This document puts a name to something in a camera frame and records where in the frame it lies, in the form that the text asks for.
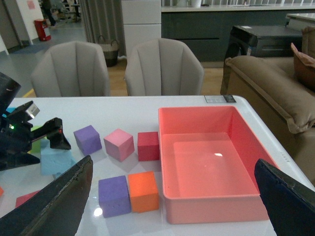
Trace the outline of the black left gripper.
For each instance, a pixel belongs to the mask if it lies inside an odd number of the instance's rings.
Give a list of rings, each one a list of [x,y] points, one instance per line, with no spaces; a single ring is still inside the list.
[[[0,170],[40,163],[40,159],[29,154],[32,142],[46,137],[50,148],[70,150],[71,145],[63,133],[61,118],[53,118],[31,131],[32,125],[23,121],[13,121],[8,106],[21,88],[20,84],[9,76],[0,74]]]

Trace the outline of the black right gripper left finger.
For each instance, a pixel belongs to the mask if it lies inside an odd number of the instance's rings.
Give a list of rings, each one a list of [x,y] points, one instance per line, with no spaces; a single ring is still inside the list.
[[[89,197],[93,161],[88,155],[0,219],[2,236],[73,236]]]

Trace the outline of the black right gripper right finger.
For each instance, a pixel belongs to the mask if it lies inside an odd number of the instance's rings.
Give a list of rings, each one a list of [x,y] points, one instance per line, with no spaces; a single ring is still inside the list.
[[[260,197],[278,236],[315,234],[315,192],[259,159],[254,176]]]

